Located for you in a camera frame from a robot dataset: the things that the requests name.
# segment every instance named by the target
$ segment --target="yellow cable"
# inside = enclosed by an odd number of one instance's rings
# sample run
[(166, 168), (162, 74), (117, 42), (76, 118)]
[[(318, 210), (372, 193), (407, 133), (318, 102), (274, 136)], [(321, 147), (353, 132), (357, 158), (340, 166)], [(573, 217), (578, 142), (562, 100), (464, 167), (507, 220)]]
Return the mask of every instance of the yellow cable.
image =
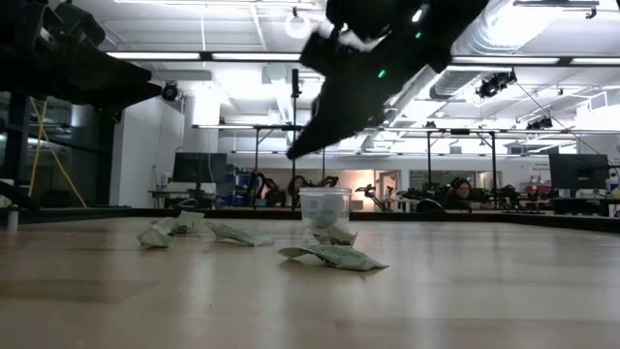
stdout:
[[(47, 114), (47, 101), (43, 104), (42, 118), (45, 119)], [(43, 122), (39, 123), (39, 136), (37, 137), (37, 152), (35, 153), (35, 163), (32, 165), (32, 174), (30, 175), (30, 188), (28, 188), (28, 196), (32, 198), (32, 192), (35, 187), (35, 177), (37, 175), (37, 164), (39, 163), (39, 151), (41, 150), (41, 137), (43, 136)]]
[[(37, 106), (35, 105), (35, 99), (31, 97), (30, 98), (30, 103), (32, 104), (32, 108), (34, 109), (35, 114), (37, 115), (37, 118), (39, 119), (39, 124), (41, 125), (41, 127), (43, 127), (43, 119), (41, 118), (41, 115), (39, 114), (39, 111), (37, 110)], [(58, 159), (58, 156), (56, 155), (56, 151), (54, 150), (54, 147), (51, 146), (51, 142), (49, 141), (49, 138), (47, 137), (46, 129), (43, 128), (42, 130), (43, 130), (43, 135), (46, 138), (47, 145), (49, 146), (49, 150), (51, 150), (51, 155), (53, 155), (54, 159), (56, 160), (56, 164), (58, 164), (58, 168), (60, 168), (60, 172), (62, 172), (62, 174), (65, 176), (65, 178), (67, 178), (67, 181), (69, 182), (69, 185), (71, 185), (71, 189), (73, 189), (74, 194), (76, 194), (77, 198), (81, 202), (81, 205), (84, 206), (84, 208), (88, 208), (88, 206), (84, 202), (84, 199), (81, 197), (81, 195), (79, 194), (78, 190), (74, 186), (74, 183), (71, 181), (71, 178), (69, 177), (69, 175), (65, 171), (65, 168), (60, 163), (60, 159)]]

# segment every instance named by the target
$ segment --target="spotlight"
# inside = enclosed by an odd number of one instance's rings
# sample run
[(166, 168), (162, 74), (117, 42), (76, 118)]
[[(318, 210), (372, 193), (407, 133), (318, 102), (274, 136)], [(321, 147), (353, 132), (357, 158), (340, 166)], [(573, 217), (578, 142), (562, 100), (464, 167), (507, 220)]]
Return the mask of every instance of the spotlight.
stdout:
[(526, 130), (541, 130), (543, 127), (540, 121), (534, 121), (527, 124)]
[(539, 122), (541, 124), (541, 128), (549, 129), (553, 127), (553, 121), (551, 121), (550, 117), (546, 117)]
[(162, 98), (168, 102), (176, 102), (183, 97), (183, 95), (178, 90), (178, 82), (176, 81), (166, 81), (166, 87), (162, 91)]
[(514, 71), (510, 73), (497, 73), (491, 78), (482, 79), (482, 84), (476, 90), (476, 94), (481, 98), (495, 97), (499, 92), (506, 89), (509, 84), (516, 82)]

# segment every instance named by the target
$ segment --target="glass panel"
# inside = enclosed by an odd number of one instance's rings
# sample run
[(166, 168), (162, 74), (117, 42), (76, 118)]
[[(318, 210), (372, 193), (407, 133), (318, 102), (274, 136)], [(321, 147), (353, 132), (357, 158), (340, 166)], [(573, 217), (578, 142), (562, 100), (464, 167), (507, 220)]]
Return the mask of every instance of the glass panel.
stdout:
[[(71, 178), (76, 189), (89, 206), (108, 202), (109, 161), (102, 161), (102, 155), (53, 143), (54, 150)], [(27, 160), (24, 167), (24, 179), (30, 179), (35, 162), (37, 139), (28, 140)], [(62, 174), (49, 149), (43, 142), (37, 162), (33, 188), (33, 198), (45, 207), (80, 207), (78, 197), (74, 194), (69, 181)]]
[[(411, 171), (409, 185), (417, 189), (427, 189), (428, 171)], [(473, 171), (432, 171), (431, 180), (433, 187), (441, 187), (451, 184), (456, 178), (463, 178), (476, 188), (476, 172)]]
[[(39, 112), (43, 111), (43, 105), (43, 102), (37, 102)], [(50, 97), (47, 100), (45, 127), (51, 141), (105, 152), (111, 150), (112, 120), (100, 116), (90, 106), (75, 106)], [(39, 121), (37, 115), (32, 112), (29, 134), (31, 137), (37, 137), (38, 132)], [(110, 137), (102, 139), (102, 135), (106, 134), (110, 134)]]

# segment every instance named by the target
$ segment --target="door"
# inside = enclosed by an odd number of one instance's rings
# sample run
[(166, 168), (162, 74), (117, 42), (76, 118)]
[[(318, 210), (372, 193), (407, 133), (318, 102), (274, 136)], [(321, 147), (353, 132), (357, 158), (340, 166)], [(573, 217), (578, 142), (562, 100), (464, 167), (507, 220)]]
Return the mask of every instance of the door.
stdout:
[[(400, 191), (400, 171), (384, 171), (379, 174), (379, 200), (386, 203), (387, 208), (394, 209), (393, 204), (390, 202), (394, 199), (396, 192)], [(391, 195), (389, 194), (388, 187), (393, 188)]]

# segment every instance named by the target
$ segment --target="ceiling light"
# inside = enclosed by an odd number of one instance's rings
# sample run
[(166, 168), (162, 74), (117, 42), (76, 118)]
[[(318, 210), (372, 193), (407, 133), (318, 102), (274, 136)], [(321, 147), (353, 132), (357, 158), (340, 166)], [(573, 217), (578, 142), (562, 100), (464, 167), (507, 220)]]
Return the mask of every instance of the ceiling light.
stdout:
[(249, 125), (193, 125), (192, 127), (215, 130), (254, 130), (254, 126)]
[(275, 155), (275, 154), (285, 154), (286, 151), (268, 151), (268, 150), (233, 150), (231, 151), (231, 154), (256, 154), (256, 153), (262, 154), (262, 155)]
[[(301, 18), (303, 21), (299, 28), (293, 29), (293, 20), (296, 18)], [(294, 16), (288, 15), (284, 20), (284, 31), (293, 39), (306, 39), (310, 36), (310, 32), (312, 31), (312, 24), (310, 23), (310, 18), (307, 16)]]
[(213, 1), (213, 0), (114, 0), (118, 4), (151, 4), (151, 5), (172, 5), (172, 6), (221, 6), (221, 7), (250, 7), (258, 8), (289, 8), (297, 7), (299, 10), (320, 10), (321, 6), (312, 2), (297, 1)]
[(620, 58), (573, 58), (571, 65), (620, 65)]
[(214, 60), (220, 61), (260, 61), (260, 62), (296, 62), (299, 53), (244, 53), (244, 52), (220, 52), (212, 54)]
[(452, 64), (514, 64), (514, 65), (552, 65), (560, 58), (555, 57), (499, 57), (499, 56), (456, 56), (452, 58)]
[(125, 60), (200, 60), (197, 52), (108, 52), (108, 55)]
[(492, 66), (448, 66), (451, 72), (511, 72), (511, 67), (492, 67)]
[(416, 12), (416, 14), (415, 14), (413, 17), (411, 17), (411, 21), (412, 21), (413, 23), (418, 23), (418, 21), (419, 21), (419, 19), (420, 19), (421, 17), (422, 17), (422, 9), (419, 9), (419, 10)]
[(356, 151), (326, 151), (325, 155), (357, 155)]

